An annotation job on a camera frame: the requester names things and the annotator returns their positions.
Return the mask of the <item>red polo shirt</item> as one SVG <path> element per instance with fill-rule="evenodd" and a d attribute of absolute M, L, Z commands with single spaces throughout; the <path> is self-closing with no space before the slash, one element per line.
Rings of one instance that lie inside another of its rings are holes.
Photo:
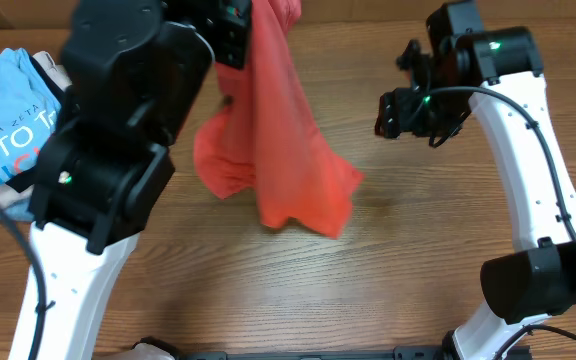
<path fill-rule="evenodd" d="M 229 101 L 197 131 L 194 167 L 221 199 L 253 189 L 263 225 L 280 229 L 294 219 L 336 239 L 363 175 L 331 149 L 314 119 L 287 43 L 300 16 L 298 1 L 253 1 L 247 63 L 217 65 Z"/>

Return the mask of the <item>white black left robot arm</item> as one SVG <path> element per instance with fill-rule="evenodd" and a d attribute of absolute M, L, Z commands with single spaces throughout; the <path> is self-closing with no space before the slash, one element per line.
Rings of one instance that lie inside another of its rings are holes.
<path fill-rule="evenodd" d="M 174 173 L 170 156 L 215 63 L 244 66 L 249 0 L 82 1 L 70 78 L 30 178 L 34 252 L 10 357 L 88 359 L 114 284 Z"/>

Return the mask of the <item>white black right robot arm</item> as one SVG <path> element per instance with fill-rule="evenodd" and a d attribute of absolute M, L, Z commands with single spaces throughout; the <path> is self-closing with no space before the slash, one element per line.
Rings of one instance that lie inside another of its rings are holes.
<path fill-rule="evenodd" d="M 576 305 L 576 190 L 550 119 L 544 65 L 525 27 L 488 31 L 472 1 L 443 4 L 426 21 L 432 46 L 397 58 L 410 80 L 381 96 L 375 132 L 439 147 L 469 117 L 494 154 L 513 252 L 480 270 L 483 303 L 434 346 L 399 346 L 397 359 L 527 359 L 525 335 Z"/>

